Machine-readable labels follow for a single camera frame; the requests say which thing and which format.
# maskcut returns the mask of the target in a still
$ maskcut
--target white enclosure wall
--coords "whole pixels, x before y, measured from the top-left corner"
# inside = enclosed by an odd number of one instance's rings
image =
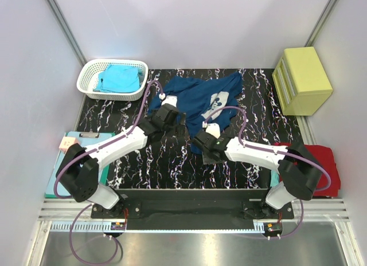
[[[342,180],[342,197],[364,260],[366,229],[367,0],[340,0],[315,48],[334,88],[309,118],[317,143],[333,149]]]
[[[273,68],[328,0],[57,0],[88,60],[150,68]]]
[[[45,0],[0,0],[1,265],[23,265],[81,69]]]

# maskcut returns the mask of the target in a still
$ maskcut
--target metal floor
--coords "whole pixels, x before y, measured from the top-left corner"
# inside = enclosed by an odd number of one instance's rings
[[[284,223],[285,231],[295,223]],[[74,233],[78,254],[92,263],[109,259],[114,243],[99,238],[85,245],[97,233]],[[204,265],[347,265],[332,222],[306,222],[297,234],[281,240],[254,240],[234,234],[146,234],[126,233],[119,238],[118,252],[110,265],[204,266]],[[83,265],[71,254],[68,233],[50,232],[42,266]]]

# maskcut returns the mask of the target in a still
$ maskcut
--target clipboard clip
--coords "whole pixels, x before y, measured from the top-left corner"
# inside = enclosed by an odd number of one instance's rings
[[[82,137],[82,138],[99,138],[99,133],[97,133],[97,132],[81,132],[81,133],[79,133],[79,137]]]

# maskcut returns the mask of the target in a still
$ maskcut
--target black mounting plate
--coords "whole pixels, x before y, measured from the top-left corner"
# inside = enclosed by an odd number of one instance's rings
[[[261,200],[247,199],[242,202],[244,211],[243,218],[247,220],[261,219],[279,219],[279,213],[282,213],[282,219],[293,219],[294,213],[291,203],[285,204],[280,210],[272,210],[270,215],[265,215],[260,208]]]
[[[128,198],[128,230],[208,230],[253,229],[253,219],[245,217],[244,208],[264,200],[267,189],[123,189]],[[283,219],[293,219],[291,204],[281,211]],[[105,211],[92,210],[92,218],[117,219]]]

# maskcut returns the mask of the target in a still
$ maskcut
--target blue t-shirt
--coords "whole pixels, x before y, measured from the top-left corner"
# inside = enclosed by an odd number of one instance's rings
[[[177,108],[186,113],[186,126],[193,138],[202,129],[202,122],[213,111],[226,105],[238,106],[235,97],[242,92],[242,77],[238,72],[208,81],[176,76],[163,89],[166,95],[177,97]],[[157,95],[150,103],[149,113],[160,106],[161,101]],[[225,109],[214,114],[208,123],[217,123],[222,131],[229,126],[234,116],[235,109]],[[191,151],[201,154],[201,150],[193,144]]]

